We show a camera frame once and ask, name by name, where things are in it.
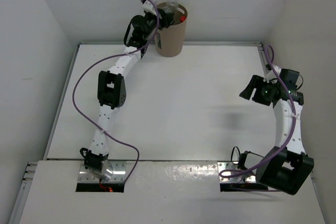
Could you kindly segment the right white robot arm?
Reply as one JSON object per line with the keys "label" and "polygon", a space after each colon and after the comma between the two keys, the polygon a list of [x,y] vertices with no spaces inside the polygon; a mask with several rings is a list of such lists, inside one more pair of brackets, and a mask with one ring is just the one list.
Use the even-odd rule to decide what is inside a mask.
{"label": "right white robot arm", "polygon": [[314,160],[306,153],[301,138],[303,93],[297,81],[300,73],[276,68],[277,75],[252,76],[240,97],[272,105],[276,118],[275,145],[256,168],[256,181],[264,186],[295,195],[310,175]]}

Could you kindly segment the clear bottle blue label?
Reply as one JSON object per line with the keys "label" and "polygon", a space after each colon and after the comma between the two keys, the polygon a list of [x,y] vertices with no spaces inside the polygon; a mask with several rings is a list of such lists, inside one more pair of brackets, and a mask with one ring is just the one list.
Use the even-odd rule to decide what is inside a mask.
{"label": "clear bottle blue label", "polygon": [[177,0],[167,0],[163,3],[161,9],[168,14],[175,14],[179,8],[179,3]]}

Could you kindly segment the red cap clear bottle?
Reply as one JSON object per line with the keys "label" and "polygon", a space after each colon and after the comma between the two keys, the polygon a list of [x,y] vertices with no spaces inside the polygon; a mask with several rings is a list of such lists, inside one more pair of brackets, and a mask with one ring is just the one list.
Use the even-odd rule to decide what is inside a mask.
{"label": "red cap clear bottle", "polygon": [[186,21],[186,16],[181,16],[180,23],[183,23],[184,21]]}

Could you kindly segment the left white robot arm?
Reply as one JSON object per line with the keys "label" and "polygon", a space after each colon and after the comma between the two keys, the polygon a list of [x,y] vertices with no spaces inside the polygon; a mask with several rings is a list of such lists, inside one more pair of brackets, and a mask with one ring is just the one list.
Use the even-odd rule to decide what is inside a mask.
{"label": "left white robot arm", "polygon": [[92,143],[89,148],[81,148],[84,167],[100,179],[107,177],[107,160],[109,155],[108,140],[112,139],[107,132],[112,116],[122,107],[127,98],[125,78],[132,67],[143,58],[149,42],[159,30],[174,24],[175,11],[169,7],[154,7],[148,1],[143,3],[143,15],[136,15],[130,20],[123,43],[124,53],[108,70],[98,74],[97,98],[99,102],[99,118]]}

